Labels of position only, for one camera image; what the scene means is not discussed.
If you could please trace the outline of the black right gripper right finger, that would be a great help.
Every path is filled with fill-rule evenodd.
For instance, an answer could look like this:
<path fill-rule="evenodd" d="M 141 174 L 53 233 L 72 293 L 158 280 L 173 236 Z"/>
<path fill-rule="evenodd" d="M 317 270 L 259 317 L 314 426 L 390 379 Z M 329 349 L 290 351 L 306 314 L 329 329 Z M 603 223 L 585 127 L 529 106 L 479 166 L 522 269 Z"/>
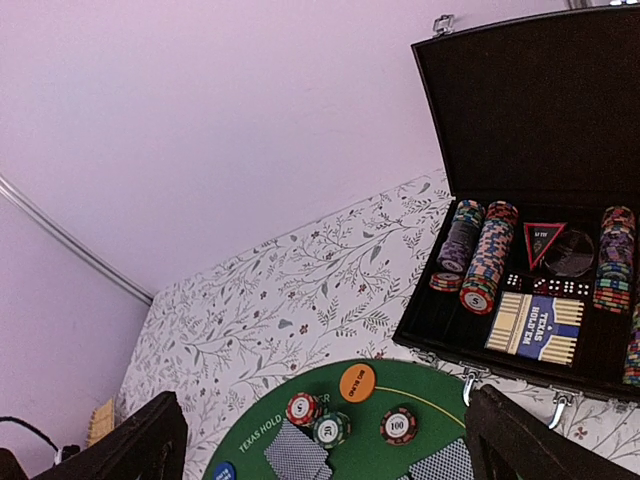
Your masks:
<path fill-rule="evenodd" d="M 492 386 L 470 395 L 466 444 L 476 479 L 631 479 L 633 473 L 553 432 Z"/>

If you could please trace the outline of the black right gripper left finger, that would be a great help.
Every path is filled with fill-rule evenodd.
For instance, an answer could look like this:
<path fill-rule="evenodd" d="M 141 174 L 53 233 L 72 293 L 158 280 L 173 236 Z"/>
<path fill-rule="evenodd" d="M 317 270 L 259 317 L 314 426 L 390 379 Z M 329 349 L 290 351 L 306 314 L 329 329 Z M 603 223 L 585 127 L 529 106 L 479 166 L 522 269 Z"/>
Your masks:
<path fill-rule="evenodd" d="M 163 391 L 96 444 L 37 477 L 181 480 L 187 436 L 176 393 Z"/>

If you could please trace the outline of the dark maroon chip stack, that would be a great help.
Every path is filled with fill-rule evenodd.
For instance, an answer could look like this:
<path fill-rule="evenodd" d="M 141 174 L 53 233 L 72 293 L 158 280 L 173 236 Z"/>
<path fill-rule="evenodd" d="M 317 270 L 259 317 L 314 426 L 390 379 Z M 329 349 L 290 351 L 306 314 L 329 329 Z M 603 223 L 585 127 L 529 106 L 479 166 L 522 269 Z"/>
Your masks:
<path fill-rule="evenodd" d="M 380 435 L 390 445 L 407 445 L 413 441 L 417 432 L 417 417 L 403 406 L 388 410 L 380 421 Z"/>

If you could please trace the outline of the green white chip stack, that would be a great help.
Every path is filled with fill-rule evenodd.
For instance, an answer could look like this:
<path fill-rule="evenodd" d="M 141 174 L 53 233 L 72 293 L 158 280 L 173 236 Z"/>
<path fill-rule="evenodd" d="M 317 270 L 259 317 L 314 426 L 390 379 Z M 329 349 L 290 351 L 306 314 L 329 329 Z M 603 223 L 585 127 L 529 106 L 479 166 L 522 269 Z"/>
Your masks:
<path fill-rule="evenodd" d="M 344 443 L 351 435 L 350 418 L 339 411 L 319 417 L 313 426 L 313 439 L 324 449 L 333 449 Z"/>

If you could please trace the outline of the orange blind button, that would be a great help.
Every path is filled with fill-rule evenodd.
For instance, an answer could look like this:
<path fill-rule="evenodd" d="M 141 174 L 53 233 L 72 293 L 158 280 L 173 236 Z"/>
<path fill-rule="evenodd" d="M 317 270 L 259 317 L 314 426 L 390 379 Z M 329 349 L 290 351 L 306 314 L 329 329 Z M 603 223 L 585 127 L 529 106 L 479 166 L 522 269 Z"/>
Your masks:
<path fill-rule="evenodd" d="M 349 366 L 341 376 L 340 394 L 349 403 L 362 403 L 372 396 L 376 380 L 376 373 L 370 365 L 356 363 Z"/>

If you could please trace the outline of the blue blind button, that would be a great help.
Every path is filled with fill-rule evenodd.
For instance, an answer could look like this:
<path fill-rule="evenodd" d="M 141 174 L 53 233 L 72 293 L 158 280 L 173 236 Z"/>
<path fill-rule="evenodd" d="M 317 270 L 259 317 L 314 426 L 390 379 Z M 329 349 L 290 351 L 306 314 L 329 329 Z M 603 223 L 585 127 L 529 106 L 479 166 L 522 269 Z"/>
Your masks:
<path fill-rule="evenodd" d="M 211 475 L 212 480 L 236 480 L 236 470 L 229 461 L 223 461 L 215 465 Z"/>

